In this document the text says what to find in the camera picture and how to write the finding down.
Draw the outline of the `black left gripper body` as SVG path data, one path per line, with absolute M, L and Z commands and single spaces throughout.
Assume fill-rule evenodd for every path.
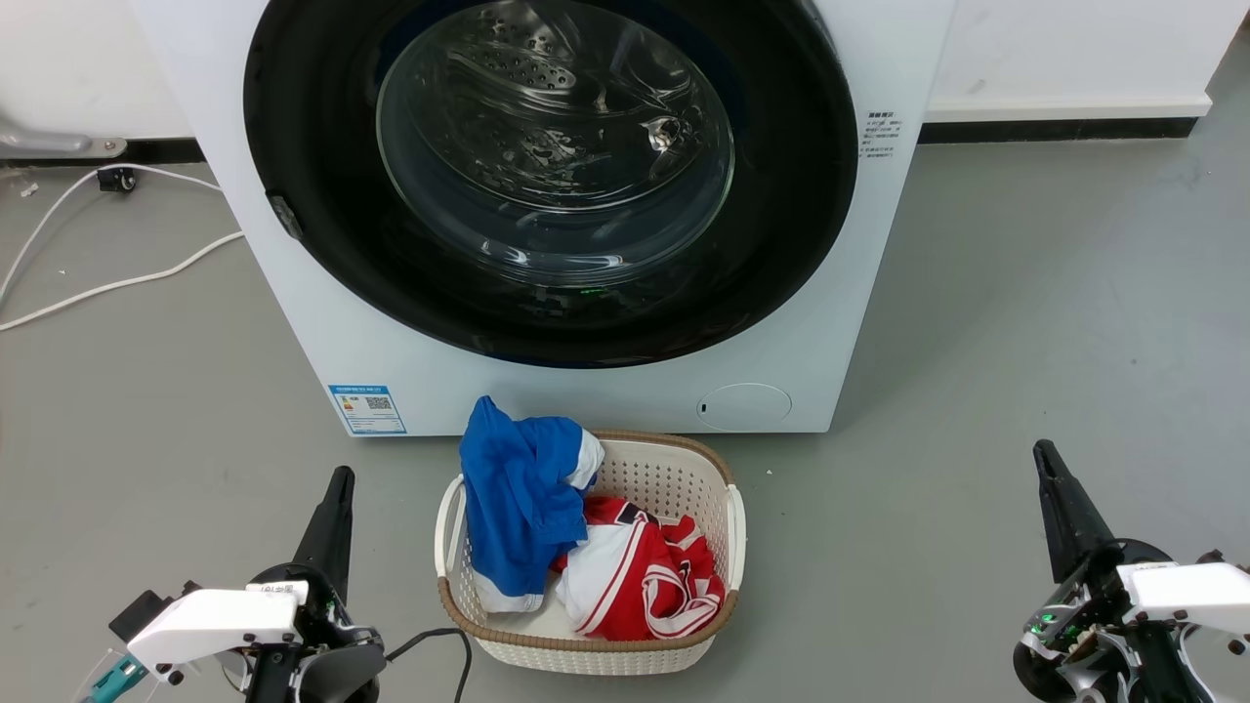
M 349 578 L 348 560 L 308 560 L 272 565 L 252 579 L 255 585 L 308 584 L 308 599 L 276 640 L 256 638 L 244 649 L 251 662 L 244 703 L 378 702 L 378 675 L 388 658 L 380 633 L 348 614 Z

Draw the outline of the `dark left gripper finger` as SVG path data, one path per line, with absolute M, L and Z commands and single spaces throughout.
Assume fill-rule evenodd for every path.
M 332 472 L 326 490 L 326 507 L 330 508 L 326 548 L 326 574 L 336 595 L 345 603 L 350 575 L 350 552 L 352 550 L 352 525 L 355 472 L 350 467 L 338 467 Z
M 329 547 L 329 518 L 330 508 L 326 507 L 326 492 L 324 493 L 324 499 L 318 503 L 312 517 L 308 524 L 308 529 L 296 548 L 296 553 L 292 557 L 292 563 L 298 565 L 308 565 L 309 568 L 315 568 L 321 570 L 326 575 L 326 548 Z

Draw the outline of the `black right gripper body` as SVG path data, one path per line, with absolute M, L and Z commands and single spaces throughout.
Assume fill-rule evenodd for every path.
M 1190 640 L 1201 630 L 1215 633 L 1241 657 L 1250 653 L 1250 635 L 1144 617 L 1122 623 L 1129 597 L 1116 565 L 1169 560 L 1142 540 L 1112 540 L 1076 565 L 1028 618 L 1012 650 L 1028 694 L 1041 703 L 1216 703 L 1192 664 Z M 1228 560 L 1212 550 L 1198 563 Z

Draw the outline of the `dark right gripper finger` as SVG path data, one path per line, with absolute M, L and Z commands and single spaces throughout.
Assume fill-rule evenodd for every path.
M 1081 560 L 1076 564 L 1080 565 L 1082 560 L 1092 552 L 1096 552 L 1099 547 L 1112 542 L 1112 530 L 1110 530 L 1106 522 L 1102 520 L 1102 515 L 1098 512 L 1098 507 L 1094 507 L 1091 498 L 1088 495 L 1081 483 L 1078 489 L 1078 500 L 1079 507 L 1082 509 L 1079 537 L 1081 538 L 1084 553 Z
M 1051 577 L 1060 584 L 1084 553 L 1079 537 L 1082 515 L 1078 500 L 1080 483 L 1050 439 L 1039 439 L 1034 444 L 1034 467 Z

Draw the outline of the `black round washer door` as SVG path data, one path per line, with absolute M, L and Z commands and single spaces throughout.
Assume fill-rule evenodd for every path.
M 319 266 L 536 367 L 658 363 L 762 321 L 856 178 L 808 0 L 269 0 L 244 121 Z

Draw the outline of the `white front-load washing machine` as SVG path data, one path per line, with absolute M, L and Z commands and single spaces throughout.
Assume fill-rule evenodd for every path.
M 701 397 L 778 387 L 792 409 L 776 432 L 829 429 L 918 144 L 958 0 L 808 0 L 848 74 L 856 178 L 848 221 L 812 276 L 776 311 L 715 346 L 638 367 L 514 363 L 425 335 L 341 285 L 288 236 L 268 203 L 244 121 L 248 50 L 269 0 L 129 0 L 304 355 L 328 387 L 388 387 L 408 434 L 459 435 L 479 397 L 515 418 L 580 427 L 708 433 Z M 860 159 L 862 116 L 902 120 L 892 158 Z

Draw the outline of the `blue energy label sticker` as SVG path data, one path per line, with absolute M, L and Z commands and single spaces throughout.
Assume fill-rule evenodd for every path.
M 352 437 L 406 435 L 388 387 L 328 387 L 341 422 Z

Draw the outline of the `blue and white garment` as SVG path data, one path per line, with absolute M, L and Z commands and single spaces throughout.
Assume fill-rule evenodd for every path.
M 602 444 L 570 418 L 514 420 L 479 397 L 459 455 L 478 600 L 488 613 L 538 610 L 550 565 L 588 539 Z

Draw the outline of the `red and white garment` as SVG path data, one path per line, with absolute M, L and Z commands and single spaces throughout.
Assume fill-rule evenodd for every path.
M 728 600 L 692 517 L 654 517 L 619 497 L 584 503 L 588 537 L 558 557 L 555 597 L 576 635 L 674 640 L 695 635 Z

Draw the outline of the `white woven laundry basket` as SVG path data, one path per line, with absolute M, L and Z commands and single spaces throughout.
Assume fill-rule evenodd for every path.
M 442 609 L 488 655 L 528 669 L 562 675 L 670 675 L 690 668 L 732 615 L 744 577 L 748 522 L 732 472 L 711 448 L 690 439 L 640 432 L 598 432 L 605 449 L 595 494 L 620 497 L 678 523 L 692 517 L 728 587 L 725 605 L 701 630 L 678 640 L 598 640 L 579 635 L 555 610 L 549 588 L 542 608 L 524 614 L 488 614 L 472 585 L 472 540 L 465 520 L 462 477 L 454 477 L 440 503 L 435 569 Z

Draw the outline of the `round white filter cover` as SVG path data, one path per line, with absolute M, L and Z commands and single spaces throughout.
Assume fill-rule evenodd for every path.
M 715 432 L 776 432 L 792 409 L 791 397 L 778 387 L 738 383 L 701 397 L 698 418 Z

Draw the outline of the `black text sticker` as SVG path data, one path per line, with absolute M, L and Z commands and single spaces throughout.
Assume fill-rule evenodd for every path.
M 862 116 L 858 134 L 858 158 L 892 158 L 901 143 L 902 120 L 892 110 L 872 110 Z

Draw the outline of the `grey metal bracket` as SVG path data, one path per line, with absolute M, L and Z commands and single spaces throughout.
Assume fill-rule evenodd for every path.
M 122 138 L 40 133 L 0 114 L 0 160 L 110 159 L 124 154 L 126 148 Z

